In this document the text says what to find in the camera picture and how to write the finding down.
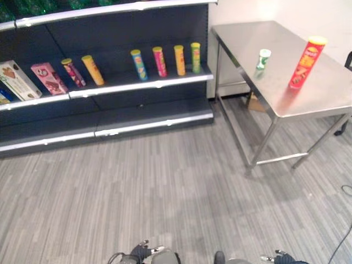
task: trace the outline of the white box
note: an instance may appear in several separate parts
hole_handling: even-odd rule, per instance
[[[0,63],[0,80],[21,99],[27,101],[40,98],[42,92],[27,77],[14,60]]]

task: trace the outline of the striped carpet floor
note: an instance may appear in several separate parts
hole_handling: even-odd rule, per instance
[[[268,118],[231,100],[257,121],[239,122],[254,148]],[[249,173],[213,107],[211,125],[0,160],[0,263],[103,264],[146,238],[183,263],[223,250],[256,264],[275,249],[327,263],[352,221],[340,189],[352,185],[351,126],[295,171],[291,160]],[[334,120],[280,129],[265,156],[307,148]],[[352,235],[332,263],[352,263]]]

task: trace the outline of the pink box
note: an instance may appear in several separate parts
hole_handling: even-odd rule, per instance
[[[61,95],[68,92],[67,87],[49,62],[34,64],[31,69],[52,95]]]

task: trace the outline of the chair leg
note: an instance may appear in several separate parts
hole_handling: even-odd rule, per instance
[[[336,131],[336,132],[334,133],[335,136],[340,136],[340,135],[342,135],[342,134],[345,132],[346,127],[347,127],[347,122],[348,122],[348,121],[346,121],[346,122],[342,125],[341,130],[338,130],[338,131]]]

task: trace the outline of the black cable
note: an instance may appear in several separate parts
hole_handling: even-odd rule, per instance
[[[346,238],[348,237],[348,235],[351,233],[351,230],[352,230],[352,223],[351,223],[350,229],[348,229],[347,234],[346,234],[345,237],[341,240],[340,244],[337,246],[337,248],[335,249],[334,253],[331,255],[331,258],[330,258],[328,264],[331,263],[332,259],[335,257],[335,254],[336,254],[336,252],[338,251],[338,249],[340,248],[340,246],[342,245],[343,241],[345,241],[345,239],[346,239]]]
[[[345,194],[347,194],[348,196],[352,196],[351,194],[349,194],[349,193],[346,191],[346,189],[351,189],[351,190],[352,190],[352,186],[350,186],[350,185],[342,185],[342,186],[341,186],[341,189],[342,189],[342,191],[343,191]],[[339,250],[340,246],[341,246],[342,243],[345,241],[345,239],[348,237],[348,235],[351,233],[351,231],[352,231],[352,223],[351,223],[351,226],[350,226],[350,228],[348,229],[346,235],[345,235],[344,238],[341,240],[341,242],[339,243],[339,245],[338,245],[337,248],[335,249],[334,253],[331,255],[331,258],[329,259],[328,264],[331,263],[332,259],[335,257],[336,252]]]
[[[120,255],[124,256],[125,254],[122,253],[122,252],[115,253],[115,254],[112,255],[112,256],[110,257],[110,259],[108,260],[108,264],[111,264],[111,263],[112,263],[118,256],[120,256]]]

